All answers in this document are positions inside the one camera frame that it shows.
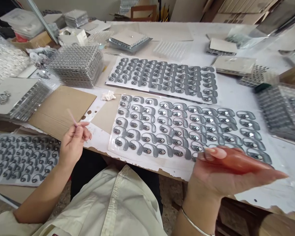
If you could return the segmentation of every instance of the white sleeve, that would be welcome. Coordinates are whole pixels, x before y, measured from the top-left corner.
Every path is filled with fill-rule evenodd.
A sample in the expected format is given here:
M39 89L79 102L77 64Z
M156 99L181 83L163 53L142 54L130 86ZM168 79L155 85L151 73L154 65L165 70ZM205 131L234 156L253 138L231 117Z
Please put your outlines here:
M31 236L43 224L20 224L11 211L0 214L0 236Z

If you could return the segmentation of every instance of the floor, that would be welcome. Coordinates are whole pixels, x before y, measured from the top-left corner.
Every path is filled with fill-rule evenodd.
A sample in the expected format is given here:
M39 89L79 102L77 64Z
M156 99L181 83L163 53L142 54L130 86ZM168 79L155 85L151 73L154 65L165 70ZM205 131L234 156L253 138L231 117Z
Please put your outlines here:
M56 217L69 204L70 186L71 182L68 182L60 196L60 200L56 205L51 218ZM171 231L178 214L178 211L171 206L171 202L172 200L175 200L177 204L182 204L182 183L180 181L160 175L160 190L162 202L164 205L162 215L163 226L167 235L171 235ZM13 210L13 208L0 200L0 213L9 210Z

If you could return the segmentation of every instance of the plastic bag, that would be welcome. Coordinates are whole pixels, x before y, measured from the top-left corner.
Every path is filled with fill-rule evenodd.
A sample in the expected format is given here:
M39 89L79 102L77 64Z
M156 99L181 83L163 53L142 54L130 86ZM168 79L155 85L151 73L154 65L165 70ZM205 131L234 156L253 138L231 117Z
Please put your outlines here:
M0 37L0 55L27 56L25 52Z
M29 64L28 56L0 55L0 77L16 77Z
M26 51L38 69L45 69L45 63L57 50L46 46L44 48L26 49Z
M239 49L248 49L266 38L268 36L257 30L255 26L239 25L230 30L225 40L236 43Z

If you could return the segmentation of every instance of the white shirt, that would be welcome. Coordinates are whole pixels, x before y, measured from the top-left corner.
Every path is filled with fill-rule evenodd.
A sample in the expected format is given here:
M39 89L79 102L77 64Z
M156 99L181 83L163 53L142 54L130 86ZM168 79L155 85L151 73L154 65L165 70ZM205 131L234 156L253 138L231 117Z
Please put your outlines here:
M55 219L19 224L12 212L0 214L0 236L166 236L157 200L129 166L98 173Z

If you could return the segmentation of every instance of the bangle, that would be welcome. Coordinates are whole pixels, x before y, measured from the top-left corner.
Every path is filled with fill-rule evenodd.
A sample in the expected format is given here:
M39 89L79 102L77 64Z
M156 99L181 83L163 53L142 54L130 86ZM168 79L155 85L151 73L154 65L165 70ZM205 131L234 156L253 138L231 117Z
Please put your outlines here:
M189 223L196 229L198 230L201 234L203 234L204 236L215 236L215 234L206 234L205 232L203 232L201 229L199 229L190 219L189 217L186 215L184 209L181 207L181 211L183 212L184 216L186 217L186 219L189 221Z

